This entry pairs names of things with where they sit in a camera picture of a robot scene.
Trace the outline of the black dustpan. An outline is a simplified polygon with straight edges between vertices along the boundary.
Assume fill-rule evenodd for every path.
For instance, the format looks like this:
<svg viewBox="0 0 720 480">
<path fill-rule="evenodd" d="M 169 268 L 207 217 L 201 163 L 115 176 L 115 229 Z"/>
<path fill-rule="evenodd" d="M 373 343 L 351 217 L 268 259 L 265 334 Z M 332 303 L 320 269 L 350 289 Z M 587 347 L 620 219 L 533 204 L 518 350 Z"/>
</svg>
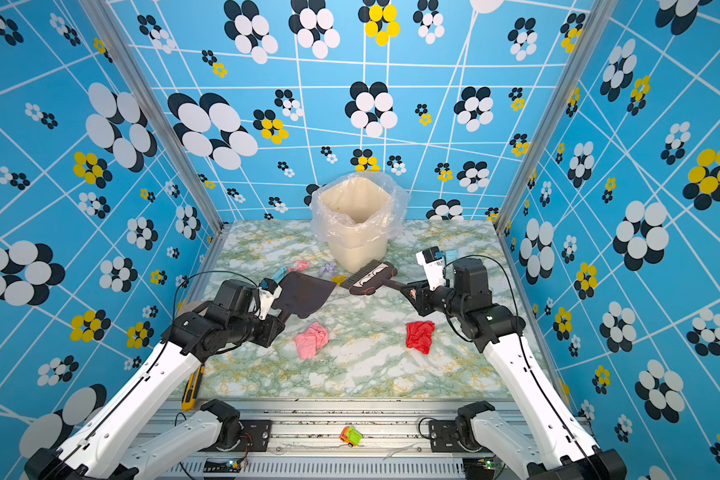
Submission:
<svg viewBox="0 0 720 480">
<path fill-rule="evenodd" d="M 328 300 L 336 287 L 332 281 L 323 280 L 302 272 L 289 272 L 280 282 L 282 291 L 274 301 L 279 310 L 278 319 L 285 322 L 290 316 L 307 319 Z"/>
</svg>

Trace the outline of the black pink hand brush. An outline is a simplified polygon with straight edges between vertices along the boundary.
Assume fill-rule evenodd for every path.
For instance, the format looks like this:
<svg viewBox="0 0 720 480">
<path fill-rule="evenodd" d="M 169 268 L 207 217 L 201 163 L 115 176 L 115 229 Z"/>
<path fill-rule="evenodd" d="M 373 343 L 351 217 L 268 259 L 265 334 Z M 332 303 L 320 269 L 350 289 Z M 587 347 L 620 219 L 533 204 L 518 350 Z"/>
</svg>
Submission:
<svg viewBox="0 0 720 480">
<path fill-rule="evenodd" d="M 351 295 L 370 296 L 382 287 L 405 292 L 418 287 L 417 282 L 402 283 L 395 279 L 397 268 L 388 261 L 371 260 L 339 284 Z"/>
</svg>

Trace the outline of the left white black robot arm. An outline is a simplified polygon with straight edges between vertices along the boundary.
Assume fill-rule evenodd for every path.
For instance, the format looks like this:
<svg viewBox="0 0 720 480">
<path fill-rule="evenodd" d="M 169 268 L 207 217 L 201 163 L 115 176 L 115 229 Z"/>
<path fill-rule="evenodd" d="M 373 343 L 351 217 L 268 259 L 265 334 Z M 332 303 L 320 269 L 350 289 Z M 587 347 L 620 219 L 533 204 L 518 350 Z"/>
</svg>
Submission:
<svg viewBox="0 0 720 480">
<path fill-rule="evenodd" d="M 248 446 L 239 412 L 221 400 L 135 452 L 128 448 L 171 392 L 210 357 L 246 342 L 267 347 L 286 316 L 269 311 L 282 287 L 265 278 L 252 287 L 222 283 L 214 299 L 174 318 L 158 348 L 137 373 L 71 438 L 42 447 L 24 467 L 30 479 L 147 479 L 205 448 Z"/>
</svg>

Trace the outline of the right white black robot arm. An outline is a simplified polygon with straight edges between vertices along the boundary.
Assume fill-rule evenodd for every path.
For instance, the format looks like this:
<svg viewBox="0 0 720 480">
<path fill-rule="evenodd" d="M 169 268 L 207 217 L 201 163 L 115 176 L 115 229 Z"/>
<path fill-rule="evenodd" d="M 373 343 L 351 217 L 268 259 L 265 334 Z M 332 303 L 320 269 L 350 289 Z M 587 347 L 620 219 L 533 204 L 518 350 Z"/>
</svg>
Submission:
<svg viewBox="0 0 720 480">
<path fill-rule="evenodd" d="M 463 445 L 490 450 L 520 479 L 625 478 L 621 456 L 599 446 L 544 375 L 523 335 L 524 319 L 493 300 L 481 258 L 446 263 L 433 248 L 416 259 L 426 278 L 401 286 L 401 293 L 420 316 L 440 312 L 459 323 L 499 374 L 530 431 L 522 434 L 493 406 L 475 402 L 458 411 Z"/>
</svg>

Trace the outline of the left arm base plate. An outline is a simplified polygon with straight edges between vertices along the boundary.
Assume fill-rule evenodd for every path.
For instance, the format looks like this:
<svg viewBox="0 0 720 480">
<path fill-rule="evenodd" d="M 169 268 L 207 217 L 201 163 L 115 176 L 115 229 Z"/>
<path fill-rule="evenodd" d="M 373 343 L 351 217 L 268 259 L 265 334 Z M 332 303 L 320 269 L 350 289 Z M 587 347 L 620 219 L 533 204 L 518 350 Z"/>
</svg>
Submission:
<svg viewBox="0 0 720 480">
<path fill-rule="evenodd" d="M 266 452 L 271 437 L 273 422 L 271 420 L 240 420 L 236 435 L 232 442 L 228 439 L 220 440 L 209 448 L 218 452 Z"/>
</svg>

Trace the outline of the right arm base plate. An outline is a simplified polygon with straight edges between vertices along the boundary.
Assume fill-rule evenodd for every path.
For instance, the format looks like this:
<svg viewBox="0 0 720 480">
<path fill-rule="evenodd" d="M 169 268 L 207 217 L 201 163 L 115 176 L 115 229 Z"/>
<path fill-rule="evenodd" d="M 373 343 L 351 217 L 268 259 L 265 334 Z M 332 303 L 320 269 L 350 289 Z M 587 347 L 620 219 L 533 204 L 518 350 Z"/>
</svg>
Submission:
<svg viewBox="0 0 720 480">
<path fill-rule="evenodd" d="M 427 420 L 430 449 L 433 453 L 468 453 L 463 445 L 455 420 Z"/>
</svg>

